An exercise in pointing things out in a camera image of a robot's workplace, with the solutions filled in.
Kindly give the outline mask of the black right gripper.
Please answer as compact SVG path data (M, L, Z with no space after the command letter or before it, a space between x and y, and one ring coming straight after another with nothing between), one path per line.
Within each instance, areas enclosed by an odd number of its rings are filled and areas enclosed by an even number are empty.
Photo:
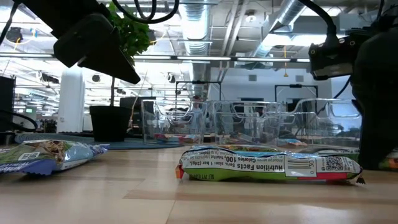
M398 112L370 103L398 103L398 15L382 16L360 46L354 96L352 103L362 117L358 163L366 170L381 170L382 161L398 147Z

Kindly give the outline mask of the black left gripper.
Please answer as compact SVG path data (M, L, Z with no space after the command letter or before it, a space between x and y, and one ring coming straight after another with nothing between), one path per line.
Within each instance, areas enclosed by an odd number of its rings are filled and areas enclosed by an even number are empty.
M115 27L99 13L82 18L58 38L55 57L68 67L79 67L107 74L128 83L141 78L118 46Z

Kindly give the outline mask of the dark blue granola bar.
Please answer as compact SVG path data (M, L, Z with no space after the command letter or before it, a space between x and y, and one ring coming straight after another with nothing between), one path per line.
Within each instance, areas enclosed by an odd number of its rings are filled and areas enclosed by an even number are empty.
M52 175L72 169L106 153L107 144L86 144L61 140L24 141L18 146L0 149L0 174L21 172Z

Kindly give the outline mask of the silver blue granola bar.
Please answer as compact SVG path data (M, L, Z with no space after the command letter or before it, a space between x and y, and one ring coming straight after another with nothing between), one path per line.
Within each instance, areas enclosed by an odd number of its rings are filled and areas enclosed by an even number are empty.
M227 149L230 151L247 151L247 152L279 152L277 148L270 146L242 145L242 144L222 144L222 145L200 145L192 146L191 149Z

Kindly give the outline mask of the clear plastic bin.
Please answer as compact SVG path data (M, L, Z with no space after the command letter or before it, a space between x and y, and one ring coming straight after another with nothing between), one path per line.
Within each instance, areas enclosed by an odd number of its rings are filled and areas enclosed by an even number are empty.
M144 100L141 103L142 134L145 143L157 143L155 134L193 134L192 106L193 101L183 100ZM203 121L198 134L203 143L207 104L203 102Z
M279 139L298 139L296 149L358 148L362 117L351 100L304 99L281 116Z
M215 101L213 118L215 143L275 146L279 140L282 105L265 101ZM231 133L243 133L251 141L233 139Z

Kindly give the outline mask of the white pillar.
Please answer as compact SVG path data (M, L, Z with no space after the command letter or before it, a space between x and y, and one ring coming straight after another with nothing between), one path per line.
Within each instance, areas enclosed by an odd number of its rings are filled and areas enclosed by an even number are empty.
M85 82L80 67L63 71L60 82L58 104L58 133L80 133L83 131Z

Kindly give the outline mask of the green plant in black pot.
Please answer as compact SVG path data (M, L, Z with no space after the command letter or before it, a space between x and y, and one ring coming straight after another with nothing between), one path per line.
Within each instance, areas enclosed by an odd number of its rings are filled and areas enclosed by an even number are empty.
M134 16L118 2L111 0L109 5L109 19L116 28L119 36L119 48L127 59L127 64L135 66L134 56L145 52L150 46L150 29L146 22L149 18L141 14ZM116 106L115 100L116 78L111 79L111 98L108 106L98 105L90 107L95 141L118 142L124 141L128 123L132 114L131 108Z

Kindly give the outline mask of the person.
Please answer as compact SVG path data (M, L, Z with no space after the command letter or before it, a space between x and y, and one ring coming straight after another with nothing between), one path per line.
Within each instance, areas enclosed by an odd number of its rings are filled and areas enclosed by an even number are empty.
M192 124L191 131L193 134L198 134L201 131L203 121L203 102L198 95L194 95L192 98Z

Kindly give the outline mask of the yellow hanging fixture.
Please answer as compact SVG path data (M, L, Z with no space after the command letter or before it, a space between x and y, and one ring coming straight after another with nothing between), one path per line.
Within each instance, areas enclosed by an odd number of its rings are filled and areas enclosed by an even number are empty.
M287 58L286 46L284 46L283 50L284 50L284 58ZM287 62L284 62L284 77L289 77L287 73Z

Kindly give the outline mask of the black monitor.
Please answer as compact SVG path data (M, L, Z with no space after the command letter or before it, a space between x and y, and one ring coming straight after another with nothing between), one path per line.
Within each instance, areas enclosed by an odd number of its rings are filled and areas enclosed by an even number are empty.
M15 79L0 76L0 132L12 129Z

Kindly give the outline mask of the long ceiling light strip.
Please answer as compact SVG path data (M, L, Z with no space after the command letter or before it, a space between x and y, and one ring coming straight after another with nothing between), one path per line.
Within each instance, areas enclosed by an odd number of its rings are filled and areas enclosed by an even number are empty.
M226 61L226 62L286 62L309 63L308 58L278 58L278 57L211 57L211 56L178 56L178 55L138 55L134 60L180 60L180 61Z

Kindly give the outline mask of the black background station frame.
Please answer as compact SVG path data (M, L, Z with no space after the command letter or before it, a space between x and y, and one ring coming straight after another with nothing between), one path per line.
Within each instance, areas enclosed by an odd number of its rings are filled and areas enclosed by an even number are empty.
M218 96L219 100L222 99L223 93L222 93L222 88L221 84L222 82L220 81L204 81L204 80L193 80L193 81L176 81L175 82L175 99L177 99L178 95L181 94L181 91L188 91L188 88L185 88L186 84L191 84L192 86L197 86L197 85L202 85L202 86L207 86L207 89L212 84L218 85Z
M289 84L289 85L274 85L274 101L278 101L278 96L281 91L278 91L278 87L287 88L306 88L315 98L318 98L318 86L317 85L302 85L302 84Z

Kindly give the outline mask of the ribbed silver ventilation duct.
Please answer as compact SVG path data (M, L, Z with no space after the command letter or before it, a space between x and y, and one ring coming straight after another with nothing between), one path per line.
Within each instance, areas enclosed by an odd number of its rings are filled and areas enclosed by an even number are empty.
M210 18L210 6L208 0L186 0L179 5L179 13L182 17L182 34L185 40L185 51L188 56L208 56L210 44L208 40L208 28ZM210 64L205 62L192 62L190 68L192 81L210 81ZM192 84L193 95L206 100L209 83Z

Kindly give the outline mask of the smooth silver ventilation duct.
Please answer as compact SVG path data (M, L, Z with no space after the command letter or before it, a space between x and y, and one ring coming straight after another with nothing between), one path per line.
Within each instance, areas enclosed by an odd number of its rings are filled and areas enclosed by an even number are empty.
M280 9L267 15L261 27L261 41L251 57L266 57L275 45L287 45L294 22L307 7L299 0L283 0Z

